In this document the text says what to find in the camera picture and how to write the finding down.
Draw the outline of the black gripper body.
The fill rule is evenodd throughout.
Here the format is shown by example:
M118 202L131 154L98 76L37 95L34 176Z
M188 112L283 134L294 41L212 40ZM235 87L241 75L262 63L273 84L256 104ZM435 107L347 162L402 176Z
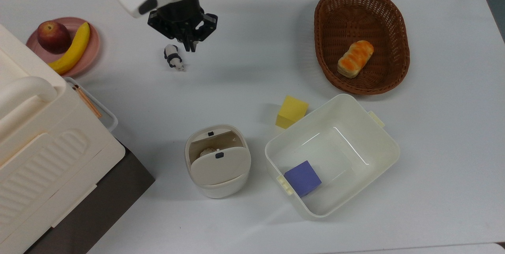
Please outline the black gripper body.
M204 41L217 29L218 16L205 13L200 0L181 0L161 6L158 0L148 0L148 25L169 39L183 43Z

